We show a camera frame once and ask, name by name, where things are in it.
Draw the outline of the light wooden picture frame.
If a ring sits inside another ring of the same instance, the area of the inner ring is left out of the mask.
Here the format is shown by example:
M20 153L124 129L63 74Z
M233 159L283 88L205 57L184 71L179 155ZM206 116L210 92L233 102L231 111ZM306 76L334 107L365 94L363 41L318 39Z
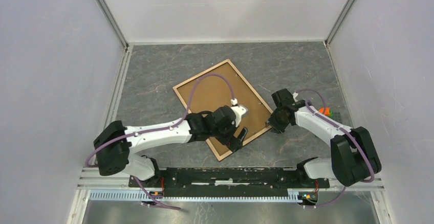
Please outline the light wooden picture frame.
M266 121L271 116L272 109L229 59L173 87L184 107L190 100L189 96L196 81L206 74L219 74L225 77L231 84L238 103L248 108L248 115L242 119L235 133L238 136L243 127L248 128L248 134L243 141L244 146L271 129ZM215 111L223 105L231 105L230 99L231 91L227 83L219 77L210 76L203 79L197 86L189 111L193 113L204 110Z

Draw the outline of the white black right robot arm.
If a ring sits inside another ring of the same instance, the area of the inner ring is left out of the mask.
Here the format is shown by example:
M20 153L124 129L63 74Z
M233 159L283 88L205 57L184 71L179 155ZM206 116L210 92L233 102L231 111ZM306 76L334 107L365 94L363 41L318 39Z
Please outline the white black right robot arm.
M311 186L317 179L335 179L349 187L370 183L382 169L369 131L343 125L317 110L309 100L297 100L298 93L284 88L271 96L276 106L267 123L276 133L298 126L314 134L330 148L328 158L311 158L297 164L296 182Z

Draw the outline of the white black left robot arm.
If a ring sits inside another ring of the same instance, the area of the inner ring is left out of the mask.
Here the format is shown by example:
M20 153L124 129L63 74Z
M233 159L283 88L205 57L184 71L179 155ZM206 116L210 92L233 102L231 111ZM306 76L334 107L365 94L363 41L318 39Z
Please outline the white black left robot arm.
M161 173L154 159L138 153L158 146L203 142L215 138L231 151L239 150L248 129L235 132L248 109L242 105L222 106L215 111L190 113L177 120L149 125L124 126L122 121L111 122L94 140L96 167L101 176L120 172L135 176L147 186L154 187Z

